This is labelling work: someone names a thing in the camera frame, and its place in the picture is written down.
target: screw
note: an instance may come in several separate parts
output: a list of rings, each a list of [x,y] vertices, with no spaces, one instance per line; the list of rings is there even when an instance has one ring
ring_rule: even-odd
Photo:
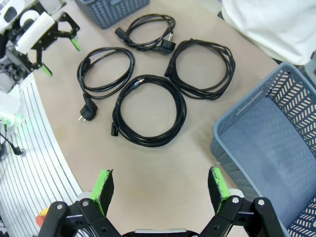
[[[233,198],[233,203],[238,203],[239,199],[237,197]]]
[[[265,204],[265,201],[263,201],[262,199],[260,199],[260,200],[258,201],[258,204],[259,204],[260,206],[263,206],[263,205]]]

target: basket bottom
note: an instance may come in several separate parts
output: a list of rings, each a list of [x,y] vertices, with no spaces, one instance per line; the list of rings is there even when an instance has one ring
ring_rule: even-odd
[[[316,193],[316,160],[293,125],[264,97],[221,139],[288,227]]]

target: green tape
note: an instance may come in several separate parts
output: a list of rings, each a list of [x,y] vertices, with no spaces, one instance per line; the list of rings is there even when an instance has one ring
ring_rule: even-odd
[[[47,68],[47,66],[42,65],[42,66],[41,66],[41,69],[42,69],[47,75],[49,75],[50,77],[52,76],[52,73],[51,73],[50,70]]]
[[[110,170],[101,170],[101,173],[99,175],[99,178],[97,182],[94,185],[93,191],[91,193],[90,199],[93,200],[96,204],[98,204],[100,211],[104,215],[102,206],[101,206],[101,201],[100,201],[100,196],[103,190],[103,186],[105,182],[107,181],[111,171]]]
[[[217,185],[218,191],[220,193],[220,203],[217,212],[222,208],[223,203],[231,196],[229,189],[226,185],[225,179],[221,173],[220,168],[211,168],[212,176],[214,177],[215,183]]]
[[[79,46],[79,43],[75,38],[72,38],[71,42],[73,43],[73,45],[76,47],[78,51],[81,51],[81,47]]]

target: beige tabletop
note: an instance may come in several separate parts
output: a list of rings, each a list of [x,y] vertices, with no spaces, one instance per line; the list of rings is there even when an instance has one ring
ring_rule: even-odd
[[[186,228],[200,232],[214,215],[207,189],[208,170],[216,162],[209,149],[213,125],[276,63],[193,0],[152,0],[149,6],[106,30],[98,29],[73,2],[64,9],[81,27],[78,36],[82,51],[77,52],[67,39],[59,39],[43,55],[53,77],[41,72],[35,76],[56,139],[79,185],[84,191],[92,190],[101,169],[114,169],[115,191],[108,218],[121,234],[136,228]],[[216,42],[229,47],[236,61],[234,78],[221,98],[201,101],[185,97],[186,121],[180,133],[160,148],[141,147],[122,136],[110,135],[118,94],[96,101],[99,109],[93,121],[78,121],[84,105],[76,78],[78,64],[98,47],[125,47],[114,34],[115,29],[126,30],[134,19],[148,13],[175,18],[177,44],[190,38]],[[164,22],[147,24],[131,37],[135,42],[147,42],[159,36],[165,27]],[[163,76],[171,54],[130,50],[136,58],[132,77]],[[111,56],[95,67],[87,84],[107,84],[121,76],[128,64],[124,55]],[[199,46],[192,46],[179,56],[177,70],[182,80],[201,88],[214,85],[225,73],[221,58]],[[122,114],[135,131],[150,136],[172,126],[175,104],[163,88],[146,84],[126,97]],[[234,187],[225,173],[224,176],[228,185]],[[245,233],[234,228],[230,236],[245,236]]]

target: basket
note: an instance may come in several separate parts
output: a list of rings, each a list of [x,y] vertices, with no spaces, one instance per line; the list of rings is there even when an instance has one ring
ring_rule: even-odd
[[[150,0],[75,0],[82,12],[106,29],[149,4]]]
[[[316,235],[316,90],[307,79],[280,64],[213,132],[211,152],[245,198],[269,198],[286,236]]]

